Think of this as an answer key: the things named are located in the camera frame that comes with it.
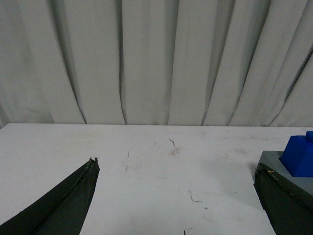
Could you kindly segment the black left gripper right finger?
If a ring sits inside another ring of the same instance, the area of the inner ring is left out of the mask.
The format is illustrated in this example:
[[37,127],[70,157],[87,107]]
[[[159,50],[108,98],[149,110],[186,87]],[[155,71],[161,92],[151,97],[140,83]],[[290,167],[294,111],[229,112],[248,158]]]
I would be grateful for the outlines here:
[[264,163],[255,171],[254,187],[277,235],[313,233],[313,196]]

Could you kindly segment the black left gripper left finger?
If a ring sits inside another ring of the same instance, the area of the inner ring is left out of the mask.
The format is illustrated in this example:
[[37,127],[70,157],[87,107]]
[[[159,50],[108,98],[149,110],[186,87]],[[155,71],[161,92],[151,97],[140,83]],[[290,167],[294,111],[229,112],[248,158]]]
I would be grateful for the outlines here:
[[95,192],[100,167],[89,159],[36,202],[0,226],[2,235],[78,235]]

